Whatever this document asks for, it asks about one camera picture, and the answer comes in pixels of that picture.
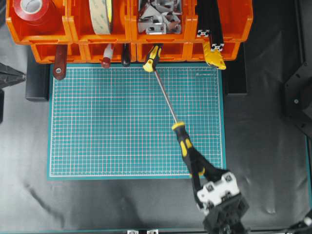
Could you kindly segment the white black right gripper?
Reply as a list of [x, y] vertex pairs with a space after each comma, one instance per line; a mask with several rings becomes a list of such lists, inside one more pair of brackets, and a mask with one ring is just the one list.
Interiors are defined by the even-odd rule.
[[[188, 169], [197, 207], [204, 213], [203, 226], [209, 234], [246, 234], [242, 217], [249, 205], [231, 172], [214, 167], [196, 148], [188, 156]], [[207, 182], [201, 189], [202, 173]]]

